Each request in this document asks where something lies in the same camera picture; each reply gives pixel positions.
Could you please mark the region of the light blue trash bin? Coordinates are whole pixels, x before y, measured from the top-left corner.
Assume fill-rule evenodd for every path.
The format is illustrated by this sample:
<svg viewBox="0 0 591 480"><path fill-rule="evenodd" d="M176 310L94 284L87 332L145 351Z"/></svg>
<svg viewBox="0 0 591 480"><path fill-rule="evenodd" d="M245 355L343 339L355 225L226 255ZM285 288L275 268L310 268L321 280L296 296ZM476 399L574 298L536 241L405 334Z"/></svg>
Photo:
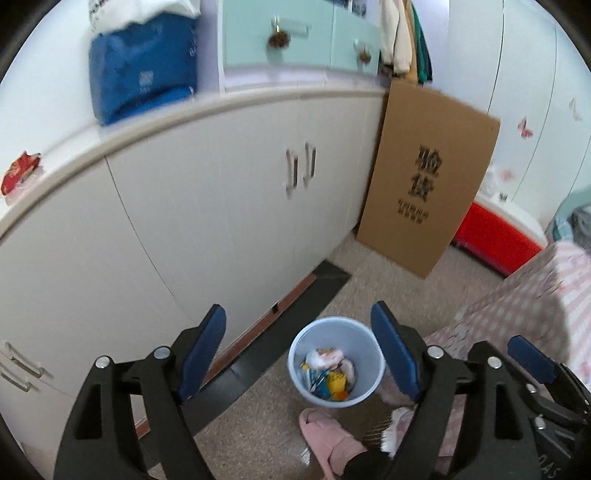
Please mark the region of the light blue trash bin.
<svg viewBox="0 0 591 480"><path fill-rule="evenodd" d="M342 409L365 401L377 390L386 362L367 326L345 317L327 317L295 336L287 370L305 400Z"/></svg>

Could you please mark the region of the pink checkered tablecloth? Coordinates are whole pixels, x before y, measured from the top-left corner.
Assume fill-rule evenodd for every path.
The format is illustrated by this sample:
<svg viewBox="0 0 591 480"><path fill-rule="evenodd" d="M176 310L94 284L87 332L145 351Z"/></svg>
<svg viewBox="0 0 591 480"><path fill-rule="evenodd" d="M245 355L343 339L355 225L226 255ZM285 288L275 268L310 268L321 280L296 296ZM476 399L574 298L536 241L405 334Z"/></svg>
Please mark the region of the pink checkered tablecloth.
<svg viewBox="0 0 591 480"><path fill-rule="evenodd" d="M413 401L403 394L389 370L393 387L385 400L394 408L384 433L383 451L408 467L427 436L430 465L445 459L452 477L468 475L468 395L478 364L471 348L488 342L528 379L542 388L507 352L521 335L547 357L565 365L590 394L590 257L577 245L551 244L456 320L422 338L422 393Z"/></svg>

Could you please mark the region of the pink slipper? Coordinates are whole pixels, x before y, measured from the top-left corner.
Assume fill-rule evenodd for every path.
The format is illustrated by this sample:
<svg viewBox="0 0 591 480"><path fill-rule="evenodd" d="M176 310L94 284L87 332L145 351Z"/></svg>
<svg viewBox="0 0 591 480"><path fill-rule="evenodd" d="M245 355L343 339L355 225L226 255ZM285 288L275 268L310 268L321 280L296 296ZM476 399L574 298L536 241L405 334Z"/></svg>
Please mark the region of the pink slipper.
<svg viewBox="0 0 591 480"><path fill-rule="evenodd" d="M298 425L325 479L341 478L349 461L367 452L360 441L325 411L305 409L298 417Z"/></svg>

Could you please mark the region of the red storage box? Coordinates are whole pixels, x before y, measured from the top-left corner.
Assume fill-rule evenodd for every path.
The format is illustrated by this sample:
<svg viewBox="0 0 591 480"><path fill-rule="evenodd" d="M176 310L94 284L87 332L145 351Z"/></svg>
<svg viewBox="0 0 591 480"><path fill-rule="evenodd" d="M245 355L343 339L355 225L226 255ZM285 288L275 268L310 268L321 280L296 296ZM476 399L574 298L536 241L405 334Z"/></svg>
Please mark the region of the red storage box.
<svg viewBox="0 0 591 480"><path fill-rule="evenodd" d="M500 194L478 193L453 243L509 276L544 250L548 240L539 221L521 207Z"/></svg>

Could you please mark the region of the grey folded quilt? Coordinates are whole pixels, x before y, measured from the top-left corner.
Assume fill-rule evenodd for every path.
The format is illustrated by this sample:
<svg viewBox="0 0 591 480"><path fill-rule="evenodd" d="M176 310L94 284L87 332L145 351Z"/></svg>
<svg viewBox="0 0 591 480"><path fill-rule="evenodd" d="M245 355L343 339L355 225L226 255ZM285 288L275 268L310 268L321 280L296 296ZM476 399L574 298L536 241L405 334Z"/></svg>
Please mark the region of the grey folded quilt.
<svg viewBox="0 0 591 480"><path fill-rule="evenodd" d="M575 209L570 217L575 244L591 252L591 206L581 206Z"/></svg>

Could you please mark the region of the beige low cabinet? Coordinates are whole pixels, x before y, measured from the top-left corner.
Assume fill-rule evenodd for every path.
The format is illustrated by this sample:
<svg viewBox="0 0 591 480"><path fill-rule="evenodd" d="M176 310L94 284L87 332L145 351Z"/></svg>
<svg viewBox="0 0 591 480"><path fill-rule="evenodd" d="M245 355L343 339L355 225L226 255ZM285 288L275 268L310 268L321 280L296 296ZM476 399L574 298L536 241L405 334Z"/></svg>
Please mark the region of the beige low cabinet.
<svg viewBox="0 0 591 480"><path fill-rule="evenodd" d="M141 118L1 226L1 415L54 456L93 361L141 358L228 314L221 353L359 219L384 91L219 98Z"/></svg>

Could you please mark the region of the large cardboard box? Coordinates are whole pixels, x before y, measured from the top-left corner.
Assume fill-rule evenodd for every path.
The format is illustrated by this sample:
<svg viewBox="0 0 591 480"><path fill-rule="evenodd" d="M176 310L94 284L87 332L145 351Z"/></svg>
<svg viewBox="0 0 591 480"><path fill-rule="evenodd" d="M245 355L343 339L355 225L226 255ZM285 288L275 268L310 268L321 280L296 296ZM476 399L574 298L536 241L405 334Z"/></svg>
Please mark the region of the large cardboard box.
<svg viewBox="0 0 591 480"><path fill-rule="evenodd" d="M464 102L394 80L358 241L428 277L475 200L500 125Z"/></svg>

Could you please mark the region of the red pouch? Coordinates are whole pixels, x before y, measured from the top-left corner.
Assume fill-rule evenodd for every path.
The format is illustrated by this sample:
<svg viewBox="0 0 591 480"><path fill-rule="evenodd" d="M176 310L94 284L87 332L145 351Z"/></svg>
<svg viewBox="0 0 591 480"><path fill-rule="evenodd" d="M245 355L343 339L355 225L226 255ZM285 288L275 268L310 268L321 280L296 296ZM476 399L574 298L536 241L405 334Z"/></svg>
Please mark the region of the red pouch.
<svg viewBox="0 0 591 480"><path fill-rule="evenodd" d="M40 161L40 153L28 154L27 152L23 152L11 163L10 167L5 172L1 183L1 194L7 196L11 193L19 184L31 175L31 173L39 166Z"/></svg>

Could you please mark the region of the blue package bag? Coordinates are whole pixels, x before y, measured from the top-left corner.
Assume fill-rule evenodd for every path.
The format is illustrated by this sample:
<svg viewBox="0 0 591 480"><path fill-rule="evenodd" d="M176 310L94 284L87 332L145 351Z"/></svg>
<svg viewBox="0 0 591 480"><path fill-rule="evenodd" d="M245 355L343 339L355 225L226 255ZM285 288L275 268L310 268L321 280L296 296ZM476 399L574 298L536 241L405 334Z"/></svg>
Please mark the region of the blue package bag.
<svg viewBox="0 0 591 480"><path fill-rule="evenodd" d="M89 49L93 113L102 125L197 91L197 19L161 13L100 34Z"/></svg>

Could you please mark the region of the hanging clothes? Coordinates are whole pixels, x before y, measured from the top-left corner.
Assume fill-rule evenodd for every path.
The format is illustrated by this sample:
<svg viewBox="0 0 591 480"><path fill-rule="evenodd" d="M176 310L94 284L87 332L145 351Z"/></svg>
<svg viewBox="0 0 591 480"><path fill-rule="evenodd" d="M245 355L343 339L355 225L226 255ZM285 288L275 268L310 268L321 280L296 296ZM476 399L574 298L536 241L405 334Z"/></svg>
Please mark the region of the hanging clothes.
<svg viewBox="0 0 591 480"><path fill-rule="evenodd" d="M433 65L420 17L411 0L378 2L380 72L414 84L433 81Z"/></svg>

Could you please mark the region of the white shopping bag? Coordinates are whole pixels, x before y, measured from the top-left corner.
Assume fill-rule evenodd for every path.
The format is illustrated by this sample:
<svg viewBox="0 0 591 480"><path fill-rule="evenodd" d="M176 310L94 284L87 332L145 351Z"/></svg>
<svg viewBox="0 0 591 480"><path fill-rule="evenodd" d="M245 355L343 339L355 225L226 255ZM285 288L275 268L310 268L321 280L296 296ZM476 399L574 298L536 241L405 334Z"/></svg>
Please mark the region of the white shopping bag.
<svg viewBox="0 0 591 480"><path fill-rule="evenodd" d="M200 15L200 1L190 0L95 0L87 4L90 25L97 34L145 24L163 13L191 19Z"/></svg>

